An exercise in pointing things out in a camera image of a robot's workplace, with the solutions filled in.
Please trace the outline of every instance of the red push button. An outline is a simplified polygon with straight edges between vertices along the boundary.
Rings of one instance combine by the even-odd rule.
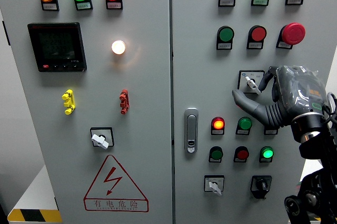
[[[264,40],[266,35],[267,31],[263,27],[257,27],[252,31],[252,39],[256,42]]]
[[[299,44],[304,37],[305,28],[300,23],[290,23],[283,28],[282,40],[287,44]]]

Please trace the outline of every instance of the warning sign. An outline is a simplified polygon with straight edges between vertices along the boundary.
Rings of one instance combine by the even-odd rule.
[[[87,211],[148,212],[148,200],[117,159],[108,155],[84,197]]]

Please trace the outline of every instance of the robotic hand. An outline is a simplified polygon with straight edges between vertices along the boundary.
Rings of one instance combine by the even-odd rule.
[[[330,110],[324,84],[307,68],[271,66],[259,90],[264,91],[273,78],[273,105],[261,105],[240,90],[233,90],[234,101],[269,128],[291,125],[294,139],[301,143],[301,156],[322,161],[323,169],[303,179],[298,196],[285,199],[291,223],[309,224],[309,211],[321,217],[321,224],[337,224],[337,146],[328,127],[329,121],[337,122],[337,110]]]

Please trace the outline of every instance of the electrical control cabinet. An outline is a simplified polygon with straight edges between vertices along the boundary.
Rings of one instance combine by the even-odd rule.
[[[232,90],[271,104],[271,87],[258,95],[242,73],[261,73],[249,75],[259,85],[273,65],[326,82],[336,6],[0,0],[63,222],[286,223],[299,144],[290,127],[264,128],[237,108]],[[33,49],[27,26],[55,23],[76,26],[81,71],[66,31],[35,33]]]
[[[235,105],[232,90],[238,88],[239,71],[267,71],[273,65],[304,65],[318,70],[326,82],[337,42],[336,1],[285,5],[285,0],[268,0],[267,6],[251,6],[251,0],[235,0],[235,6],[219,7],[219,0],[172,0],[176,223],[288,222],[284,199],[297,194],[304,164],[299,144],[290,126],[280,128],[277,135],[264,135],[263,125]],[[290,23],[302,24],[305,38],[292,49],[276,48],[280,30]],[[263,48],[247,49],[255,25],[266,30],[266,37],[251,35],[256,36],[253,42],[264,39]],[[229,50],[215,46],[223,26],[235,33],[223,35],[224,42],[232,39]],[[260,95],[251,91],[247,96],[272,104],[271,86]],[[188,108],[199,112],[195,153],[184,149]],[[211,135],[215,117],[225,120],[224,135]],[[222,148],[221,162],[209,162],[214,146]],[[264,151],[259,162],[265,147],[272,150]],[[209,187],[205,190],[204,178],[210,175],[224,176],[224,185],[218,184],[221,196]]]
[[[41,3],[0,7],[63,223],[172,223],[169,0]],[[70,72],[76,56],[57,53],[74,38],[52,30],[36,35],[39,72],[27,28],[39,23],[81,27],[86,71]]]

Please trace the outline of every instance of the emergency stop button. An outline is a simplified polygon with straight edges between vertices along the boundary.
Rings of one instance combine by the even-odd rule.
[[[305,37],[305,28],[300,23],[290,23],[284,26],[277,41],[277,48],[292,49],[293,45],[299,44]]]

